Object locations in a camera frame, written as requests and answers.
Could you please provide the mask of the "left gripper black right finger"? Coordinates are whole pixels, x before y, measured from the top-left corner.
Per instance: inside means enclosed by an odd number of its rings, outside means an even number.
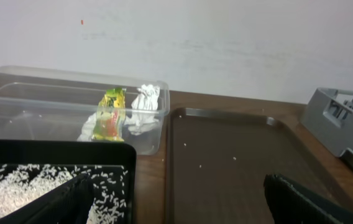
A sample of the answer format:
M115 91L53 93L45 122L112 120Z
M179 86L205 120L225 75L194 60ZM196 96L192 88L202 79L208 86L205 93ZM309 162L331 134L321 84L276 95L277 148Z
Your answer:
M281 174L265 176L264 194L275 223L353 223L353 213Z

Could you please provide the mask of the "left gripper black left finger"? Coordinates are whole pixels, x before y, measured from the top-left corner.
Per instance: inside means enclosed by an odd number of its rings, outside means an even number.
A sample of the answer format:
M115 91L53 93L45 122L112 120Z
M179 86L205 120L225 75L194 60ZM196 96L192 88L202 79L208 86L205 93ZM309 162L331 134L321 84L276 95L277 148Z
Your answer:
M0 224L86 223L93 200L92 180L80 174L0 218Z

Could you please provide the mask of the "green yellow snack packet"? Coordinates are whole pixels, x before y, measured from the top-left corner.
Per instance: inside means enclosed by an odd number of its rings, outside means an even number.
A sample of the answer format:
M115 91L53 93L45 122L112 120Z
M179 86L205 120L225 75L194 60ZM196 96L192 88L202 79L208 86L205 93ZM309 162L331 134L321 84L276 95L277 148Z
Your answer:
M123 142L122 127L126 120L126 89L106 90L96 111L92 138L98 141Z

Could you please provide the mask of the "white paper wrapper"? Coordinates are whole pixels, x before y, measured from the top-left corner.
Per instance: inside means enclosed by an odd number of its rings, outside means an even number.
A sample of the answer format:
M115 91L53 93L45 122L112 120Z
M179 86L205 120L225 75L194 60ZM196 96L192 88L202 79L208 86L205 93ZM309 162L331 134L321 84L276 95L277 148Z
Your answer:
M131 103L131 108L134 111L130 116L126 115L126 120L123 125L123 127L126 127L128 132L134 136L141 135L156 127L158 119L154 118L153 115L143 114L141 111L156 111L158 109L160 87L152 84L143 84L137 91L139 94ZM92 135L95 121L96 112L90 115L85 121L81 129L81 134L77 139L78 141L94 141Z

